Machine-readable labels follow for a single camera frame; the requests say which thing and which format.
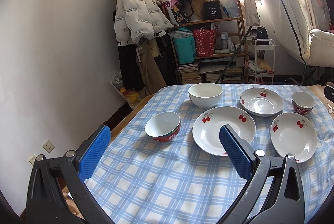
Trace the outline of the stack of books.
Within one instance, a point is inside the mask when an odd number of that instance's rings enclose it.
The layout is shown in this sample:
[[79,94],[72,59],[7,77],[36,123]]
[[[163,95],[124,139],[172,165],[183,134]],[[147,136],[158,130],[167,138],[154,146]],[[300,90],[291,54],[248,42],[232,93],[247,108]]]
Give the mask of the stack of books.
[[201,83],[201,76],[199,74],[199,62],[180,65],[178,67],[178,71],[180,72],[182,84]]

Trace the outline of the teal shopping bag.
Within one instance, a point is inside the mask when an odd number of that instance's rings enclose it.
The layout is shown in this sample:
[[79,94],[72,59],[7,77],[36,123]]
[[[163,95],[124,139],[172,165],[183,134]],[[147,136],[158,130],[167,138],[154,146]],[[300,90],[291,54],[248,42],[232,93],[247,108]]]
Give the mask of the teal shopping bag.
[[184,27],[173,30],[169,35],[181,65],[192,63],[196,57],[195,39],[191,30]]

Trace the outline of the white wall socket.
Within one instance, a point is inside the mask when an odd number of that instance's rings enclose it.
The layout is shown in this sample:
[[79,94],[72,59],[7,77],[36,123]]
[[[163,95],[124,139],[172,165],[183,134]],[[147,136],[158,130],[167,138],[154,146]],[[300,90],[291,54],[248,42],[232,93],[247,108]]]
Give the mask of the white wall socket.
[[35,160],[36,160],[36,155],[35,154],[32,154],[28,159],[28,161],[31,165],[34,165]]
[[54,144],[49,139],[43,143],[42,147],[47,153],[51,153],[55,148]]

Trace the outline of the white puffer jacket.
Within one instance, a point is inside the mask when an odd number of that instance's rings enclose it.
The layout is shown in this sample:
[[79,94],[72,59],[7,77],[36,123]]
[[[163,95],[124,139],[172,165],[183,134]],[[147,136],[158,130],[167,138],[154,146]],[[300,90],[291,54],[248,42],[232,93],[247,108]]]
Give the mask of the white puffer jacket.
[[119,46],[163,36],[171,27],[156,0],[116,0],[114,29]]

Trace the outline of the cherry plate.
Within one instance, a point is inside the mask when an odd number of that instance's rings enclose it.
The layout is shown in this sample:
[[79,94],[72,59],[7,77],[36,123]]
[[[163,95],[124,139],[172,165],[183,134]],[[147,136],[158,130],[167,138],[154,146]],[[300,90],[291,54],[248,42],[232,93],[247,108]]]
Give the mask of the cherry plate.
[[200,149],[214,156],[226,156],[220,143],[221,126],[230,125],[243,139],[251,143],[256,126],[252,116],[237,107],[216,107],[200,115],[192,128],[192,137]]
[[249,88],[239,97],[241,106],[255,116],[270,117],[282,111],[284,102],[279,94],[266,88]]
[[276,152],[285,157],[294,155],[298,163],[311,159],[317,148],[317,134],[312,123],[297,113],[278,115],[270,128],[271,142]]

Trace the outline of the white duvet bedding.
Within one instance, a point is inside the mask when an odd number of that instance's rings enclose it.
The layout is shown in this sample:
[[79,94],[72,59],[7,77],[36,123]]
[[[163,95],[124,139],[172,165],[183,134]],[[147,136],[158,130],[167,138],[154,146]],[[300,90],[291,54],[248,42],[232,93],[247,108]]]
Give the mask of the white duvet bedding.
[[307,66],[333,68],[333,33],[311,29],[298,0],[263,0],[284,50]]

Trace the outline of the red patterned bowl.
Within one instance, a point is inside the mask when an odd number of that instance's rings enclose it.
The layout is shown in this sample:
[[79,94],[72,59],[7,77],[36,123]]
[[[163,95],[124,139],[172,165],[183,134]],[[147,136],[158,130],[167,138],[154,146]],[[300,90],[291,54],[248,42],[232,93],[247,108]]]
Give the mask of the red patterned bowl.
[[181,118],[175,112],[162,112],[152,117],[145,125],[145,133],[156,142],[174,139],[181,128]]
[[292,94],[292,105],[297,113],[307,115],[315,107],[315,100],[308,93],[295,92]]

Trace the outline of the cherry plate back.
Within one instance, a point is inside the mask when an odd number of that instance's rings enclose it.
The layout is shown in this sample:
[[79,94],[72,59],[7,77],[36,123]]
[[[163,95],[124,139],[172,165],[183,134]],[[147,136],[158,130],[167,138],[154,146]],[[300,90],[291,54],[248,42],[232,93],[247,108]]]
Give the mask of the cherry plate back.
[[266,88],[249,88],[239,97],[241,106],[255,116],[270,117],[282,111],[284,102],[279,94]]

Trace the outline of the black box marked 40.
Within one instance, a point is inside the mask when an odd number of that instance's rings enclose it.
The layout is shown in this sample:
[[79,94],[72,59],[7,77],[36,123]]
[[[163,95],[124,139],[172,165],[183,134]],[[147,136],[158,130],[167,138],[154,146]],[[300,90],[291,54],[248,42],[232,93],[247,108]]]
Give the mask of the black box marked 40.
[[210,1],[203,4],[206,20],[218,20],[222,18],[219,1]]

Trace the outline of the wooden shelf unit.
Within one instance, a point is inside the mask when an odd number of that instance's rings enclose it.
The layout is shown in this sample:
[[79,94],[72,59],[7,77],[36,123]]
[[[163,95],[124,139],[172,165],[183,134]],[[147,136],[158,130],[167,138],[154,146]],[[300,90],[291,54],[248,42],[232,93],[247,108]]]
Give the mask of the wooden shelf unit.
[[224,1],[235,14],[220,0],[164,0],[164,14],[175,23],[168,32],[181,84],[215,82],[220,73],[224,83],[246,81],[248,56],[241,3]]

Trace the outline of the large white bowl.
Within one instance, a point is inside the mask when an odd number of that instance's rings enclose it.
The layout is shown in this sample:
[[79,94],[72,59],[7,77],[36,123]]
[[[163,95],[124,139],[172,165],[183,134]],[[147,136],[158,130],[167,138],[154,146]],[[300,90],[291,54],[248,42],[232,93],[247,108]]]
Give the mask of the large white bowl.
[[199,108],[212,108],[217,105],[223,94],[223,88],[215,83],[194,84],[188,89],[191,102]]

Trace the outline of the white metal trolley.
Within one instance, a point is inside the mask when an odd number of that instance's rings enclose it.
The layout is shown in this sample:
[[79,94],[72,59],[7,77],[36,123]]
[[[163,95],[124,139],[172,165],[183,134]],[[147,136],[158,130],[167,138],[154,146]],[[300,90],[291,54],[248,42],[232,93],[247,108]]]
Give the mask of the white metal trolley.
[[255,84],[273,84],[275,76],[276,45],[273,39],[248,41],[250,51],[248,75]]

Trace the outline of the red gift bag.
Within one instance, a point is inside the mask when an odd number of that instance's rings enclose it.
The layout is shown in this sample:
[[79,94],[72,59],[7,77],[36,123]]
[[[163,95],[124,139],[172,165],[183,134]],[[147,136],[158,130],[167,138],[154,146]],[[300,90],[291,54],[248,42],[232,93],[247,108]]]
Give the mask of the red gift bag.
[[216,30],[195,29],[193,35],[196,45],[196,54],[199,57],[211,56],[215,51]]

